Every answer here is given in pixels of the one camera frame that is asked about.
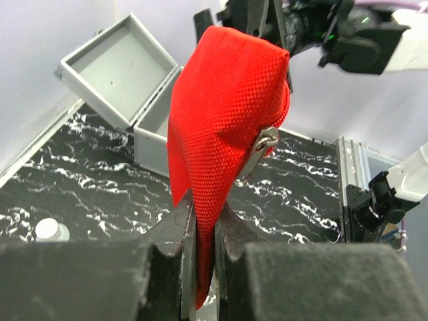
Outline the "white bottle white cap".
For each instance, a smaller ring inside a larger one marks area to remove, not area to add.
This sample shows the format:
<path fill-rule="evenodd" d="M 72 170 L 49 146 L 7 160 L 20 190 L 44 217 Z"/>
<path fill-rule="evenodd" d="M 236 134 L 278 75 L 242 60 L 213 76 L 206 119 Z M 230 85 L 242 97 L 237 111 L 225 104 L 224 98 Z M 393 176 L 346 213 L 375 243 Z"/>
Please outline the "white bottle white cap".
<path fill-rule="evenodd" d="M 62 242 L 70 240 L 70 231 L 53 218 L 42 219 L 35 226 L 36 242 Z"/>

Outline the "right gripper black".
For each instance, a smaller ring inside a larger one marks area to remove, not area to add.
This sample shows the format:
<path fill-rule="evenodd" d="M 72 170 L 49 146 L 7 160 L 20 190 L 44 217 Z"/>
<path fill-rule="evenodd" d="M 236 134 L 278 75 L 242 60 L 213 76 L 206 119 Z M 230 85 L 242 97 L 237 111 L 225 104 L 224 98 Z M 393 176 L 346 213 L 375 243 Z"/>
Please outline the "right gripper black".
<path fill-rule="evenodd" d="M 337 1 L 235 0 L 227 1 L 215 15 L 210 9 L 194 14 L 193 23 L 197 40 L 217 21 L 294 56 L 327 42 L 337 5 Z"/>

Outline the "red first aid kit pouch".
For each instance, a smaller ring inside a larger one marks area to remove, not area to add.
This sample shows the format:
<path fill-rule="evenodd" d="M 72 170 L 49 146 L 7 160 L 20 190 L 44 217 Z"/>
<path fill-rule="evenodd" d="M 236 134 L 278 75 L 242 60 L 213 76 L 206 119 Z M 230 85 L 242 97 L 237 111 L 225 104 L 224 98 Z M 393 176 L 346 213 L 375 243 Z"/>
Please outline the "red first aid kit pouch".
<path fill-rule="evenodd" d="M 233 182 L 261 130 L 290 105 L 288 51 L 236 29 L 210 26 L 177 78 L 167 152 L 173 203 L 192 191 L 197 217 L 197 296 L 213 273 L 213 233 Z"/>

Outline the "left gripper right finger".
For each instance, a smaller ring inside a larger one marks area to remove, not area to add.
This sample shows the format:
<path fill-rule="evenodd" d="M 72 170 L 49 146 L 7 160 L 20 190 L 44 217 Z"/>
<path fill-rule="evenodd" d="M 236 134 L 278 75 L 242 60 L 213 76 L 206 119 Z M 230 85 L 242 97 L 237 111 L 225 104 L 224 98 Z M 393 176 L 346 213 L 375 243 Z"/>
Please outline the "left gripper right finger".
<path fill-rule="evenodd" d="M 378 243 L 268 242 L 229 206 L 215 226 L 220 320 L 426 320 L 409 266 Z"/>

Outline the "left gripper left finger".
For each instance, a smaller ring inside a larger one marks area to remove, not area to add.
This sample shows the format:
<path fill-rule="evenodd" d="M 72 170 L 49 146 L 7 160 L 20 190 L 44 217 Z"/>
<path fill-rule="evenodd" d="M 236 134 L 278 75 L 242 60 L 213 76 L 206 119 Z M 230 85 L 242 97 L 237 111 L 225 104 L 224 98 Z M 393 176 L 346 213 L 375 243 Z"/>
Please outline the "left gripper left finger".
<path fill-rule="evenodd" d="M 193 195 L 143 236 L 1 246 L 2 320 L 194 320 Z"/>

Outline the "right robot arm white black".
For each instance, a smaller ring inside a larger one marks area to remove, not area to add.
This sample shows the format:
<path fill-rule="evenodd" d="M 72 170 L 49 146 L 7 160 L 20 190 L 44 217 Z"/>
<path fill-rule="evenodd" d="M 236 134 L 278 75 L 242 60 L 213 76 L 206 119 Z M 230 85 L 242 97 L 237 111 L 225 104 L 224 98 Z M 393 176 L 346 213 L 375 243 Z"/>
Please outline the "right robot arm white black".
<path fill-rule="evenodd" d="M 390 4 L 354 1 L 228 1 L 222 11 L 196 13 L 197 38 L 216 21 L 278 45 L 292 56 L 320 47 L 319 66 L 335 64 L 353 74 L 381 75 L 427 68 L 427 10 L 395 9 Z M 399 223 L 427 195 L 427 147 L 381 171 L 361 189 L 352 169 L 362 162 L 345 156 L 340 163 L 344 240 L 362 241 Z"/>

